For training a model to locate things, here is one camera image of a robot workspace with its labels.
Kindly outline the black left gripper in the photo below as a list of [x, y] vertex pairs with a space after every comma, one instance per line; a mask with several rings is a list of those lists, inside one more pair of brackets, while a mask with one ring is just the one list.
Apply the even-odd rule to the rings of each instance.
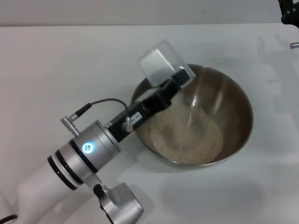
[[118, 114], [106, 125], [106, 129], [117, 142], [121, 142], [156, 113], [167, 109], [173, 97], [193, 79], [194, 75], [181, 67], [159, 86], [144, 92], [142, 100], [135, 101], [128, 113], [123, 111]]

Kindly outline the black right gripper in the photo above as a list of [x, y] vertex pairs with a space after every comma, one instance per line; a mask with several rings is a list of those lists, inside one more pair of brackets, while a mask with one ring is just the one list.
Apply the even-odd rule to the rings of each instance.
[[293, 0], [278, 0], [282, 18], [281, 22], [285, 25], [299, 25], [299, 12], [293, 11], [295, 3]]

